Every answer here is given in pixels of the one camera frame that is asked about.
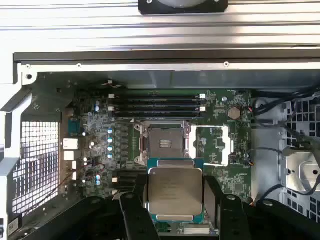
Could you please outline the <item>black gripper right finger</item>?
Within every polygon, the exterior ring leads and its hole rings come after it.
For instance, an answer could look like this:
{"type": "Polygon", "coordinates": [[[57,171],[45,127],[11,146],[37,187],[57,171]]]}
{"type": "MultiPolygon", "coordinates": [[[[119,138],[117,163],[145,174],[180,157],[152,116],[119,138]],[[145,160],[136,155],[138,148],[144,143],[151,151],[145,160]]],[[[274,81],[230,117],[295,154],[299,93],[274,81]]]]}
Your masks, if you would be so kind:
{"type": "Polygon", "coordinates": [[[221,240],[318,240],[320,225],[273,199],[254,206],[224,194],[213,176],[203,178],[203,203],[221,240]]]}

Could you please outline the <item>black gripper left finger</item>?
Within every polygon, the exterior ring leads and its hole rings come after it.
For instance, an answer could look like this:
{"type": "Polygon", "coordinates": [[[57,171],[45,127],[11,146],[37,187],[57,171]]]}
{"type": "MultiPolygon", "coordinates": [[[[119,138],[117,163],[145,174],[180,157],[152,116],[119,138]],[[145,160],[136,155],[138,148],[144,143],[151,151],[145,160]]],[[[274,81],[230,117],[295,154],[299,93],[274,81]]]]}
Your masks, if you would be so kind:
{"type": "Polygon", "coordinates": [[[142,196],[146,174],[132,192],[118,198],[88,197],[33,230],[26,240],[157,240],[159,235],[142,196]]]}

